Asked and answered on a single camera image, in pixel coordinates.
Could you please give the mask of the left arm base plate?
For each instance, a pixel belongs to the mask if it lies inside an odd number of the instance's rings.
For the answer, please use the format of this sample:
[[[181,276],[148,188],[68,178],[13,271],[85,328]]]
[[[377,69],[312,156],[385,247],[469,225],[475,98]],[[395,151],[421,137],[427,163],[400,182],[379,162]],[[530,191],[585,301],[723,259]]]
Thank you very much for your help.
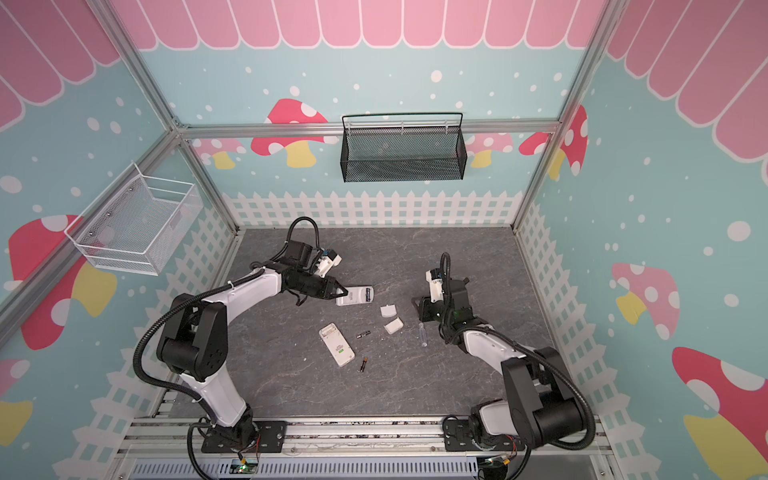
[[[216,426],[202,443],[202,452],[281,453],[288,424],[285,421],[249,421],[233,427]]]

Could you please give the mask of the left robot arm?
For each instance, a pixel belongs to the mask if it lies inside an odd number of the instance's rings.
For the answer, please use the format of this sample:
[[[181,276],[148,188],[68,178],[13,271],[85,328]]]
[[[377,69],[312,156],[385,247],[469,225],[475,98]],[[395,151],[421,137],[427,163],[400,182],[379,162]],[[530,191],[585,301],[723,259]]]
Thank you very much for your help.
[[[281,249],[253,262],[247,275],[197,294],[177,296],[170,310],[140,338],[132,358],[137,378],[189,396],[204,410],[208,433],[235,451],[258,439],[252,409],[226,367],[229,325],[264,300],[288,293],[298,306],[308,299],[336,300],[348,289],[329,275],[341,256],[320,244],[317,222],[293,220]]]

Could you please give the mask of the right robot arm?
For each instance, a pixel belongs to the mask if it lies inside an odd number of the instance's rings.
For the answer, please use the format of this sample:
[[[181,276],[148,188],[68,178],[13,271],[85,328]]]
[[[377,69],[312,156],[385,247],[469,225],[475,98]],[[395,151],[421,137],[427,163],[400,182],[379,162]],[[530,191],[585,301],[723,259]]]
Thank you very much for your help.
[[[597,435],[595,416],[559,352],[525,346],[476,315],[466,289],[469,280],[453,278],[451,267],[451,256],[444,252],[439,266],[426,272],[429,294],[416,301],[419,321],[434,322],[445,344],[499,373],[504,397],[474,406],[466,420],[456,419],[446,440],[459,444],[465,435],[479,450],[503,443],[525,450],[589,447]]]

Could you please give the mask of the white remote control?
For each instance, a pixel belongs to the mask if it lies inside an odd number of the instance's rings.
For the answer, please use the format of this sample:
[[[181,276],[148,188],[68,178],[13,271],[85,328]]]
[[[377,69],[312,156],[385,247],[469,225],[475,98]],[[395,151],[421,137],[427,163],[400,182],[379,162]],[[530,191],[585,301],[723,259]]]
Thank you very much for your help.
[[[347,287],[347,293],[335,299],[337,306],[352,306],[369,304],[374,299],[374,289],[372,286],[354,286]]]
[[[339,367],[349,364],[355,358],[355,352],[335,323],[321,328],[319,335]]]

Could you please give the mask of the clear handle screwdriver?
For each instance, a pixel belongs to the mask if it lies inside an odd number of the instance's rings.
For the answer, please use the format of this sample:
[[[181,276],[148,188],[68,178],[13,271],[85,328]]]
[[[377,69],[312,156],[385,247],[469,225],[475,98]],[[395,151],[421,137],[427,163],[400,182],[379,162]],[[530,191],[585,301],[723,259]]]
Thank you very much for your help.
[[[427,338],[427,331],[424,323],[419,323],[418,331],[419,331],[420,345],[423,348],[426,348],[428,346],[428,338]]]

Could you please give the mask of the white battery cover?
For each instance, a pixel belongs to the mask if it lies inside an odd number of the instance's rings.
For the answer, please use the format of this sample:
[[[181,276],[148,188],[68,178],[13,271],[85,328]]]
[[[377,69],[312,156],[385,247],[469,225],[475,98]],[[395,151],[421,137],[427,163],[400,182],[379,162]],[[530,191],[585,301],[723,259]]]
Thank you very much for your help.
[[[395,305],[384,305],[380,308],[380,313],[384,318],[392,318],[397,315],[397,309]]]
[[[395,318],[394,320],[390,321],[389,323],[387,323],[384,326],[385,331],[389,335],[392,335],[392,334],[400,331],[403,327],[404,327],[404,323],[403,323],[403,321],[400,318]]]

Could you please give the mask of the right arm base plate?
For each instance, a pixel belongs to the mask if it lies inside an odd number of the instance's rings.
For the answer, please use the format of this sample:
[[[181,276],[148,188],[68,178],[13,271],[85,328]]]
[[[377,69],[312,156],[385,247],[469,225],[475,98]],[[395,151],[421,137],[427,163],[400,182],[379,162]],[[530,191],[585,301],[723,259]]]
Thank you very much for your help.
[[[444,448],[448,452],[479,451],[472,434],[470,420],[454,415],[446,416],[441,422]]]

